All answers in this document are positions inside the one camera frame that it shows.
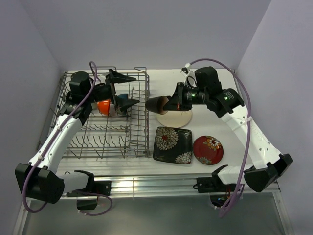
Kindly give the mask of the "dark brown cup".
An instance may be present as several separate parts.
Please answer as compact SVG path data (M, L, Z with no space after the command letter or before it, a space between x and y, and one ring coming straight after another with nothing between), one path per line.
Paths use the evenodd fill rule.
M168 103L169 98L169 96L158 96L149 98L145 102L145 108L150 112L164 115L168 112L168 110L164 110L164 106Z

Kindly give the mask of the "dark blue beige bowl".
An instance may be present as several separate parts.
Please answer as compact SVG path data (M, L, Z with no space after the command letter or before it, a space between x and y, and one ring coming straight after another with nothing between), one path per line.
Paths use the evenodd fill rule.
M127 93L124 94L119 94L115 97L115 101L117 104L114 106L115 111L121 115L121 116L126 116L127 115L127 107L126 103L129 98L129 95Z

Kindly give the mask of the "orange bowl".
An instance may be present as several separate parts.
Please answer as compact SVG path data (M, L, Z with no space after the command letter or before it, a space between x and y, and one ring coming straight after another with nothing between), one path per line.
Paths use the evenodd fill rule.
M110 99L97 102L97 108L99 113L108 116L110 113L110 105L111 105Z

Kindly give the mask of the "light green cup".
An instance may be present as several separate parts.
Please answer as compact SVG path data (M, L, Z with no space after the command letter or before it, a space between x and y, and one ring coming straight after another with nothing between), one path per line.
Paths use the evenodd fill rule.
M97 102L91 104L92 113L95 115L98 112Z

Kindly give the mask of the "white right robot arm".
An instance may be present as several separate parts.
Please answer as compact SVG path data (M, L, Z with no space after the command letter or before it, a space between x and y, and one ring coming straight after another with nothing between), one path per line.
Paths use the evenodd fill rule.
M255 192L262 192L281 177L292 164L290 154L281 153L266 138L252 119L248 105L232 88L223 89L217 71L209 66L191 71L186 64L181 73L196 80L192 87L187 82L178 82L174 94L163 109L167 111L188 111L193 105L205 105L208 110L226 123L240 142L247 148L245 156L251 165L223 166L212 173L212 187L224 190L241 176L241 183Z

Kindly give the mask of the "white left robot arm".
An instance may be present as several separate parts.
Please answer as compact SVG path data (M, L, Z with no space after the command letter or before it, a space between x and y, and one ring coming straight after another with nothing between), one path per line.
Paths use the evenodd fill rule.
M124 112L138 100L122 99L116 95L116 84L135 82L129 77L109 69L103 83L78 71L71 75L69 92L50 135L27 164L18 164L15 175L23 199L32 198L55 204L65 193L78 190L83 195L95 191L94 175L83 170L57 176L60 161L76 133L84 126L93 111L93 103L110 100L118 112Z

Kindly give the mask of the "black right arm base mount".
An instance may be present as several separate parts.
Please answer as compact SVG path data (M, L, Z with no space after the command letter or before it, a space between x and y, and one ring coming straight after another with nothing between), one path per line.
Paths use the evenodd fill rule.
M193 185L193 189L198 193L223 193L233 192L236 184L224 184L219 178L214 177L199 177L196 179L196 184Z

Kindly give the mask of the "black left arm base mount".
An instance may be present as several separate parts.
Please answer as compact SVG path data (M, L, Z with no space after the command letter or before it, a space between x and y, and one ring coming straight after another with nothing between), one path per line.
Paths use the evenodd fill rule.
M111 181L95 181L85 189L78 189L66 194L67 197L94 196L94 194L102 194L109 196L111 193Z

